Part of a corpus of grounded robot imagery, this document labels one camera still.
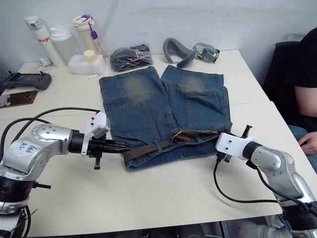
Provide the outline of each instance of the person's hand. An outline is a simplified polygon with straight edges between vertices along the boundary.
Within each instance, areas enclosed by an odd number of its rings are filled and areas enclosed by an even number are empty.
[[[317,154],[317,131],[307,133],[298,140],[302,150],[306,155]]]

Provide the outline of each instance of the person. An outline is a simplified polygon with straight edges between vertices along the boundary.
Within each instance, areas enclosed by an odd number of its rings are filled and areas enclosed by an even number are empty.
[[[317,28],[297,45],[283,82],[282,116],[317,173]]]

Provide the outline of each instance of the belt buckle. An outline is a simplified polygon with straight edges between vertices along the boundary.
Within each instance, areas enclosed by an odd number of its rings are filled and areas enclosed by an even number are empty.
[[[182,133],[182,130],[180,128],[177,128],[174,131],[172,131],[172,133],[170,134],[171,140],[174,140],[180,133]]]

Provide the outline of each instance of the denim shorts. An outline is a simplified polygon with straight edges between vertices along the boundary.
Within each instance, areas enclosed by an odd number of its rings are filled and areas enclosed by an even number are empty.
[[[138,148],[157,150],[127,162],[142,169],[175,160],[216,154],[216,139],[176,141],[160,148],[177,128],[230,131],[230,111],[223,75],[186,71],[168,66],[159,78],[154,67],[100,79],[111,135]]]

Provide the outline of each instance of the black shirt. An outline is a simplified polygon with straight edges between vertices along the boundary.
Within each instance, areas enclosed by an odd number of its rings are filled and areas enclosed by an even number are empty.
[[[298,112],[294,92],[294,86],[317,88],[317,28],[300,41],[294,53],[279,94],[282,102],[280,112],[287,124],[300,126],[308,132],[317,131],[317,118]]]

